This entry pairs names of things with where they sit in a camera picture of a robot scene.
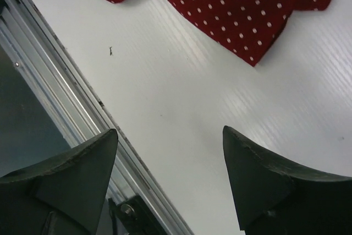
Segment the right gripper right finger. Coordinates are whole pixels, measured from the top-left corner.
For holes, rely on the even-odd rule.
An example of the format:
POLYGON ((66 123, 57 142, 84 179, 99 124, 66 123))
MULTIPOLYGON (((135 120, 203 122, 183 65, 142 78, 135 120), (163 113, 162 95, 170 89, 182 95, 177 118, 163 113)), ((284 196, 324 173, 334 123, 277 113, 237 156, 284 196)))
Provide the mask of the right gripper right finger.
POLYGON ((246 234, 351 234, 351 178, 291 161, 223 128, 223 152, 246 234))

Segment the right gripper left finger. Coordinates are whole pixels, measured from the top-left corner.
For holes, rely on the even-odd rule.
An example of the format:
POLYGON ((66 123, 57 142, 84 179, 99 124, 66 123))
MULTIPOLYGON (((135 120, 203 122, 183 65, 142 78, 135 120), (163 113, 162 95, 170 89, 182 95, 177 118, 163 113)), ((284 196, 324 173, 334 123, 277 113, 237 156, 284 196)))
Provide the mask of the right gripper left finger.
POLYGON ((1 234, 95 234, 117 145, 109 129, 1 177, 1 234))

